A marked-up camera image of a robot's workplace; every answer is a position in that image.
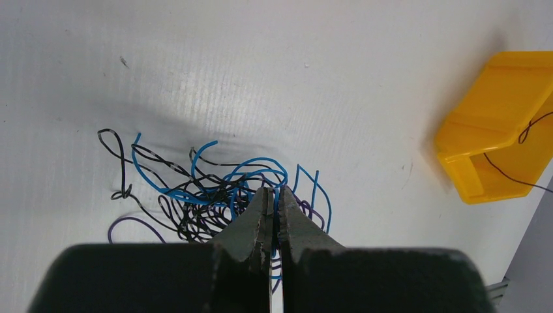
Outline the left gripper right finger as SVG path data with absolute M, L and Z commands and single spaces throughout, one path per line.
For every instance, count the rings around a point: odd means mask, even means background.
M 342 251 L 346 247 L 311 221 L 299 208 L 291 188 L 278 197 L 278 242 L 282 258 L 282 296 L 285 312 L 299 312 L 308 293 L 308 257 L 313 251 Z

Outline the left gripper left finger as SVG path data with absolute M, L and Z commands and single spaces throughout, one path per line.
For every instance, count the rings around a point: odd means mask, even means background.
M 274 196 L 257 189 L 246 210 L 216 235 L 210 312 L 270 312 Z

